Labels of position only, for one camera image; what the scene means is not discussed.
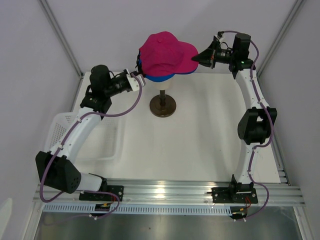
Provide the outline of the cream mannequin head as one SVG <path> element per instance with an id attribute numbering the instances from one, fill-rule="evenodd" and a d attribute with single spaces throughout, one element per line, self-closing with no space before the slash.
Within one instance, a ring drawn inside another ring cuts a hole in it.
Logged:
<path id="1" fill-rule="evenodd" d="M 152 81 L 152 80 L 150 80 L 150 82 L 155 89 L 157 89 L 159 91 L 166 91 L 172 86 L 173 80 L 170 78 L 170 79 L 160 81 L 160 82 L 156 82 L 156 81 Z"/>

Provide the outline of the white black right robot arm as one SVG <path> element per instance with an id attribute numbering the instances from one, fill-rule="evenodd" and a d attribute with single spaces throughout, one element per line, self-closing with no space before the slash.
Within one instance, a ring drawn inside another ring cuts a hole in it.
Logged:
<path id="1" fill-rule="evenodd" d="M 192 60 L 213 69 L 217 63 L 227 64 L 229 71 L 240 87 L 246 112 L 237 126 L 241 140 L 239 161 L 228 187 L 213 187 L 214 203 L 244 203 L 246 199 L 256 204 L 257 192 L 253 179 L 259 151 L 273 140 L 274 123 L 278 112 L 269 106 L 258 84 L 256 60 L 250 59 L 250 46 L 254 43 L 246 33 L 234 32 L 232 47 L 223 48 L 224 31 L 219 31 L 207 49 Z"/>

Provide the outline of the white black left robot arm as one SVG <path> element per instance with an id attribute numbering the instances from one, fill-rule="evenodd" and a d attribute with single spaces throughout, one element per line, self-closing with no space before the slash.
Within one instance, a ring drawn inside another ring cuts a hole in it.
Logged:
<path id="1" fill-rule="evenodd" d="M 104 185 L 107 180 L 99 175 L 79 172 L 74 161 L 87 137 L 103 119 L 122 117 L 135 108 L 132 105 L 122 113 L 108 113 L 113 96 L 124 91 L 140 92 L 143 87 L 139 79 L 127 69 L 116 75 L 110 74 L 111 71 L 105 65 L 96 65 L 91 69 L 90 85 L 72 125 L 49 151 L 40 151 L 36 155 L 39 197 L 43 202 L 48 202 L 44 197 L 45 186 L 58 190 L 60 194 L 88 192 L 99 201 L 107 197 L 108 187 Z"/>

